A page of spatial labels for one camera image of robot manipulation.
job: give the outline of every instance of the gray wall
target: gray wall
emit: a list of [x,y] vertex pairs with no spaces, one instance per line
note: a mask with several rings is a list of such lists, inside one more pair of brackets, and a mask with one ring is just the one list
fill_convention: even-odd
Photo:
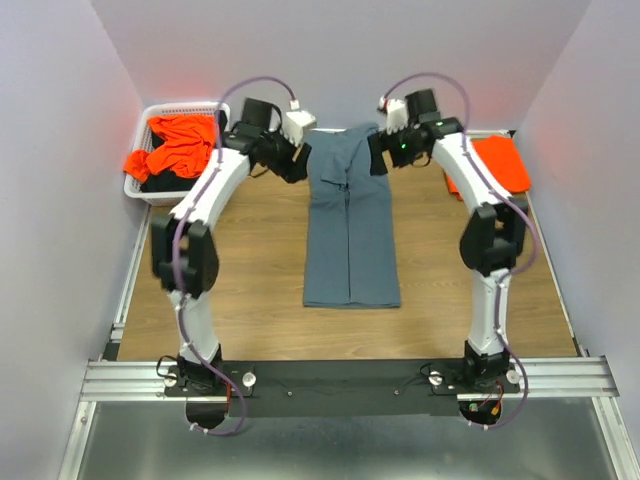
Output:
[[594,0],[516,136],[577,338],[640,451],[640,3]]
[[[378,120],[397,79],[432,70],[468,88],[474,127],[515,128],[589,0],[92,2],[146,104],[217,97],[272,74],[320,126],[347,127]],[[245,95],[285,99],[276,87],[243,93],[232,106]],[[451,88],[438,98],[461,113]]]
[[107,339],[140,206],[141,102],[85,0],[0,2],[0,478],[57,478]]

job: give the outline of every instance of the aluminum frame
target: aluminum frame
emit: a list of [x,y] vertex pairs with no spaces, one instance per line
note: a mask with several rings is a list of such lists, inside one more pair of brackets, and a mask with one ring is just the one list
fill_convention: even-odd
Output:
[[[340,131],[341,129],[323,129]],[[486,130],[469,132],[470,136],[481,138],[489,135],[506,135],[506,130]],[[549,263],[556,291],[569,325],[562,295],[556,280],[553,264],[548,255],[544,234],[538,224],[533,207],[532,216],[538,230]],[[120,342],[131,303],[133,287],[140,268],[140,259],[147,237],[152,209],[147,206],[142,218],[138,237],[118,309],[110,335],[111,342]],[[618,390],[609,365],[604,357],[561,357],[522,359],[530,381],[532,398],[575,398],[591,397],[605,443],[619,480],[637,480],[640,467],[620,414]],[[166,369],[171,362],[163,364]],[[100,402],[224,402],[225,397],[169,398],[164,395],[164,383],[156,375],[155,362],[89,362],[80,393],[78,408],[73,421],[69,440],[62,461],[58,480],[77,480],[82,465],[96,408]],[[508,394],[507,398],[517,398],[521,394]],[[458,395],[459,400],[479,398],[477,395]]]

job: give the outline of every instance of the wooden table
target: wooden table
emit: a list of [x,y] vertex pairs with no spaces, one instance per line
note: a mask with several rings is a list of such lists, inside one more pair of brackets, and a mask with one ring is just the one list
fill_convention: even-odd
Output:
[[[214,231],[221,267],[212,304],[225,358],[462,355],[471,318],[471,275],[458,253],[466,208],[435,164],[395,170],[390,181],[402,307],[388,310],[304,308],[308,183],[268,173],[238,188]],[[528,238],[521,261],[530,251]],[[147,237],[119,360],[177,352],[174,313],[150,264]],[[507,326],[522,356],[575,356],[544,256],[513,280]]]

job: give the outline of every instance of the orange cloth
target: orange cloth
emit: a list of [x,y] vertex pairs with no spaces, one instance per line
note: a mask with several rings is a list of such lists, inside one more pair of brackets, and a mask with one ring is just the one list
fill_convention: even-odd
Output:
[[215,145],[214,118],[211,115],[165,115],[150,118],[149,128],[164,143],[149,153],[132,152],[124,171],[140,183],[149,175],[171,169],[182,178],[199,177],[209,163]]
[[[486,139],[472,140],[471,143],[478,152],[478,156],[505,190],[510,193],[524,193],[531,188],[529,174],[511,138],[494,135]],[[455,194],[458,200],[462,200],[453,180],[448,175],[445,175],[445,179],[449,193]]]

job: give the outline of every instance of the gray floor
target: gray floor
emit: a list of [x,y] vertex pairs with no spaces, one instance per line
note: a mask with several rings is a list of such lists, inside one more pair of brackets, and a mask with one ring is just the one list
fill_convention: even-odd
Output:
[[80,478],[615,478],[589,399],[530,400],[489,432],[456,418],[303,418],[251,420],[239,436],[210,438],[183,415],[179,403],[99,405]]

